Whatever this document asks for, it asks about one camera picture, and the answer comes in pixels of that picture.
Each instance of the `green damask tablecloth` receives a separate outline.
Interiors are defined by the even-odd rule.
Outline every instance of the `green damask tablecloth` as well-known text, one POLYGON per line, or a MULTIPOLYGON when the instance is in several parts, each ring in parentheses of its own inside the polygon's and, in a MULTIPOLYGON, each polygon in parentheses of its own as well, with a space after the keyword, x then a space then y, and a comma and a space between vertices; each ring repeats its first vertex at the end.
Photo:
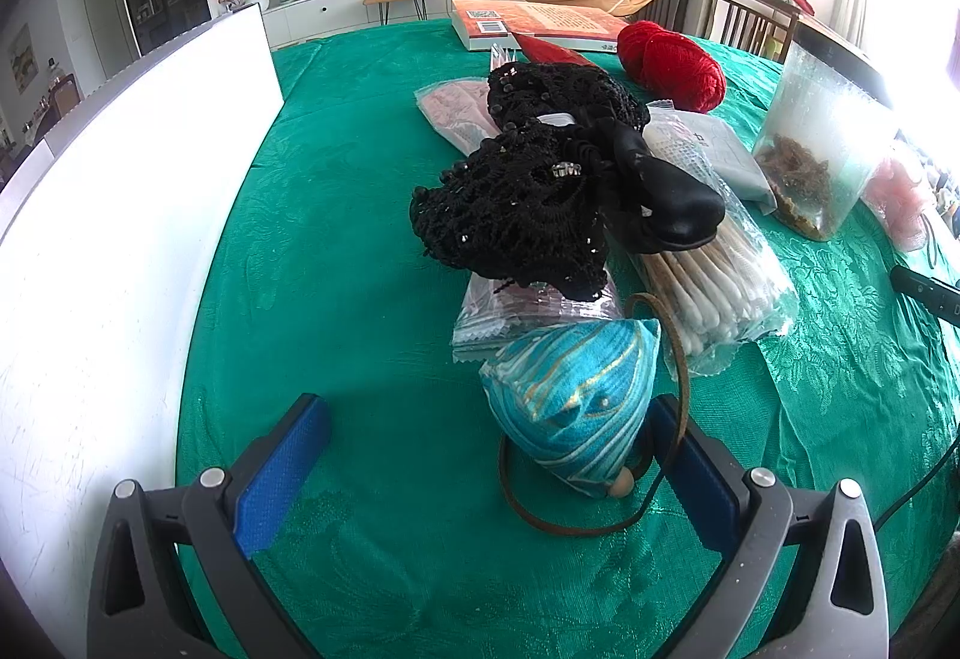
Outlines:
MULTIPOLYGON (((728 76, 715 111, 750 145, 779 67, 704 43, 728 76)), ((593 60, 619 77, 616 57, 593 60)), ((274 547, 256 563, 328 657, 649 656, 716 566, 669 488, 639 525, 600 540, 522 523, 496 480, 499 429, 475 364, 450 359, 467 272, 424 258, 410 191, 457 152, 413 100, 443 79, 483 76, 449 23, 407 23, 275 54, 286 98, 230 214, 187 364, 178 482, 232 462, 302 391, 333 407, 333 442, 274 547)), ((693 383, 693 413, 746 466, 792 485, 864 485, 872 513, 941 456, 955 431, 960 342, 887 271, 896 256, 858 205, 837 239, 808 242, 757 222, 800 292, 788 338, 743 347, 693 383)), ((911 263, 930 272, 925 258, 911 263)), ((622 293, 638 287, 614 261, 622 293)), ((935 273, 955 280, 943 258, 935 273)), ((670 383, 661 364, 658 390, 670 383)), ((587 525, 635 504, 592 501, 534 465, 517 491, 539 514, 587 525)), ((956 525, 956 491, 935 482, 880 533, 891 627, 956 525)), ((188 577, 214 636, 240 656, 195 561, 188 577)), ((770 618, 790 555, 736 648, 770 618)))

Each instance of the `plant pot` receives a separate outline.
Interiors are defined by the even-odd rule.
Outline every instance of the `plant pot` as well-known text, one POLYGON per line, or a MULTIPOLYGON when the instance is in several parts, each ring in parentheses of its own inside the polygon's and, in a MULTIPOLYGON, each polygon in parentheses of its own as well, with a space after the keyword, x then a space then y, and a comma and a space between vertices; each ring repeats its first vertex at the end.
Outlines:
POLYGON ((244 4, 259 4, 260 12, 266 12, 270 9, 270 0, 246 0, 244 4))

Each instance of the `black beaded fabric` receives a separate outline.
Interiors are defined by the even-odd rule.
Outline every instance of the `black beaded fabric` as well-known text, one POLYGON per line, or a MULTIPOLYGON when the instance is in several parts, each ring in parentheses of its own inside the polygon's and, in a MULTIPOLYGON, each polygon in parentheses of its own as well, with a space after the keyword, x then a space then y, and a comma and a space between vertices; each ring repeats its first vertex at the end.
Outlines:
POLYGON ((424 255, 481 277, 548 282, 593 301, 607 282, 607 243, 587 174, 558 176, 570 130, 527 124, 440 174, 443 188, 414 191, 410 221, 424 255))
POLYGON ((637 131, 650 122, 646 106, 599 67, 514 62, 496 68, 488 83, 487 106, 502 131, 551 113, 570 113, 577 118, 587 108, 602 111, 637 131))

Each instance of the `tv stand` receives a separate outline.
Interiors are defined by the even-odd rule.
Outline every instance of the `tv stand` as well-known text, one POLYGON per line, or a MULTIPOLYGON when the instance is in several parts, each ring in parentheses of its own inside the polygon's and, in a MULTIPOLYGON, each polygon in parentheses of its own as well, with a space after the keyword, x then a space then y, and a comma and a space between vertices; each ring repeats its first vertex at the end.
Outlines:
MULTIPOLYGON (((417 20, 424 14, 430 18, 449 18, 453 1, 425 0, 422 4, 419 0, 416 4, 397 1, 390 10, 391 23, 417 20)), ((297 0, 268 9, 263 13, 263 25, 270 47, 276 49, 345 31, 375 28, 380 25, 380 18, 373 5, 365 5, 364 0, 297 0)))

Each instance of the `book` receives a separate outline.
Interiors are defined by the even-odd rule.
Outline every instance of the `book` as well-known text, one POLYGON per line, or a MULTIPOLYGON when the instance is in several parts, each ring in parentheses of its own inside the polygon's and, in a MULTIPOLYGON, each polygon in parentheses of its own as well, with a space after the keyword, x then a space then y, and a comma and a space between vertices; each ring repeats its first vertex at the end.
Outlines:
POLYGON ((453 1, 453 28, 468 50, 489 50, 494 42, 501 47, 519 47, 515 32, 571 50, 616 53, 616 39, 626 25, 595 7, 530 1, 453 1))

